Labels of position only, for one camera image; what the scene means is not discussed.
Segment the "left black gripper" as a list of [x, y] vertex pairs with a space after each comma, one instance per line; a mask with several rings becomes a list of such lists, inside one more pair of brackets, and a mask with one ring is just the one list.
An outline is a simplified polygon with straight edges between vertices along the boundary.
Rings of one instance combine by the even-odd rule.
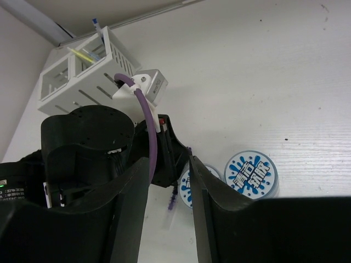
[[176, 184], [189, 160], [170, 119], [160, 115], [159, 132], [134, 124], [122, 111], [84, 106], [41, 124], [42, 205], [75, 205], [93, 192], [145, 205], [151, 184]]

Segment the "blue-white round tin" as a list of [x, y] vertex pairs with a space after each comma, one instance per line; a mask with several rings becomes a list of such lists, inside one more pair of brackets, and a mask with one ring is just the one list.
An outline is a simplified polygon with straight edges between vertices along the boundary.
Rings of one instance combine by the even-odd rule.
[[279, 194], [276, 165], [259, 151], [233, 155], [225, 166], [224, 177], [229, 187], [250, 199], [274, 198]]
[[[210, 171], [210, 173], [218, 178], [219, 180], [223, 180], [223, 175], [220, 171], [214, 166], [205, 163], [205, 167]], [[193, 208], [192, 204], [192, 195], [191, 195], [191, 187], [190, 187], [190, 164], [187, 162], [185, 165], [182, 174], [178, 180], [178, 194], [180, 195], [183, 203], [190, 209]]]

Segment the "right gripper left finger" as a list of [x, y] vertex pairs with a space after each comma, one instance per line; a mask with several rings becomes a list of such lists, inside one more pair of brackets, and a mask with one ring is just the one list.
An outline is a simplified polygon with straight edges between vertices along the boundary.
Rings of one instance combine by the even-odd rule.
[[148, 173], [141, 158], [70, 207], [2, 201], [1, 262], [137, 262]]

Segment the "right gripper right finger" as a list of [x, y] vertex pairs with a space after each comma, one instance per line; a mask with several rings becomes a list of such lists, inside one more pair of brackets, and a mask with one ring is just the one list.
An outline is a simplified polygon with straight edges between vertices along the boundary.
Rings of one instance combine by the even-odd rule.
[[191, 156], [199, 262], [350, 262], [350, 198], [253, 200]]

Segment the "clear grey pen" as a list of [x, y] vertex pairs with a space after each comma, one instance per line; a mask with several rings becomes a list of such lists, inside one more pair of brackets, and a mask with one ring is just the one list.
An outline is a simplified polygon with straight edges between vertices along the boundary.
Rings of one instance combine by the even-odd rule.
[[82, 49], [87, 55], [89, 55], [92, 59], [93, 59], [93, 61], [95, 61], [95, 62], [97, 62], [97, 61], [99, 61], [101, 58], [100, 58], [100, 56], [99, 55], [97, 55], [96, 53], [94, 53], [94, 52], [91, 52], [91, 51], [89, 51], [89, 50], [87, 50], [87, 49]]

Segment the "clear blue-tipped pen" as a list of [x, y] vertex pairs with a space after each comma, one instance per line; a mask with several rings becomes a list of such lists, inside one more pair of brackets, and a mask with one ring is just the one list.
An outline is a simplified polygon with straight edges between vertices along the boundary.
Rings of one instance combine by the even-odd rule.
[[172, 190], [172, 194], [167, 207], [166, 217], [163, 223], [163, 228], [165, 230], [169, 230], [171, 228], [175, 210], [176, 210], [176, 205], [177, 205], [177, 197], [178, 197], [178, 187], [175, 186]]

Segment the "yellow pen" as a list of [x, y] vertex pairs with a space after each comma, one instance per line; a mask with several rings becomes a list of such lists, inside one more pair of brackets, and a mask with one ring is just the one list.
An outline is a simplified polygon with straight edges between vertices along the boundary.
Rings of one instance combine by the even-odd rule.
[[89, 55], [84, 55], [83, 53], [73, 48], [67, 47], [66, 49], [69, 52], [73, 53], [76, 57], [80, 58], [82, 61], [87, 62], [88, 64], [93, 65], [96, 63], [96, 61], [93, 58], [91, 58]]

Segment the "dark blue pen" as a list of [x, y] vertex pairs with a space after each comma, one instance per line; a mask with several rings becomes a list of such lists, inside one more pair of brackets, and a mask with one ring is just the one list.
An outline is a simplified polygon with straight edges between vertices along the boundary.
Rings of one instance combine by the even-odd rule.
[[102, 32], [102, 29], [101, 29], [101, 27], [100, 27], [100, 25], [99, 25], [98, 20], [97, 20], [96, 18], [94, 18], [94, 19], [92, 19], [92, 22], [93, 22], [94, 28], [95, 28], [95, 30], [96, 30], [98, 36], [100, 37], [102, 43], [105, 44], [105, 43], [104, 43], [103, 32]]

